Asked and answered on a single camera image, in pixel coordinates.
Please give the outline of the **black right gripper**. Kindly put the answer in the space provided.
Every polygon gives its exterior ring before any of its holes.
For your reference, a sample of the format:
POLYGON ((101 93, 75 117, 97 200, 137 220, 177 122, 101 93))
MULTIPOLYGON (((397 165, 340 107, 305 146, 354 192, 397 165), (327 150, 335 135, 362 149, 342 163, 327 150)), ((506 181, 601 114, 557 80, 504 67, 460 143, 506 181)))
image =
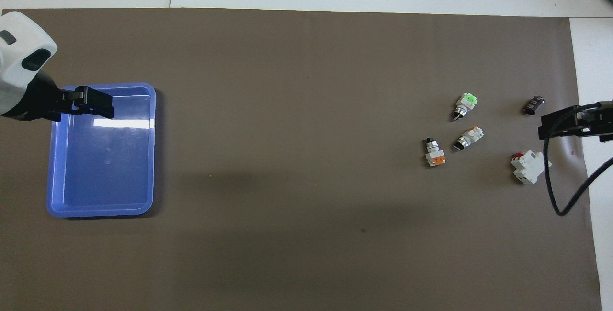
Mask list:
POLYGON ((582 110, 573 105, 540 117, 539 140, 547 137, 598 137, 613 140, 613 103, 597 102, 582 110))

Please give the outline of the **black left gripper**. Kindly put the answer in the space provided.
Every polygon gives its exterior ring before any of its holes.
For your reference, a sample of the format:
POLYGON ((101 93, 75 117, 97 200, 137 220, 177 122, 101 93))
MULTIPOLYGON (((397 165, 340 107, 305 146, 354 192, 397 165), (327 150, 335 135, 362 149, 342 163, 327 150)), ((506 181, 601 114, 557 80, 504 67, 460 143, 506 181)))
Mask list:
POLYGON ((2 116, 24 122, 37 119, 59 122, 63 113, 113 119, 113 97, 90 86, 78 86, 75 91, 63 90, 50 75, 40 71, 28 84, 24 97, 2 116))

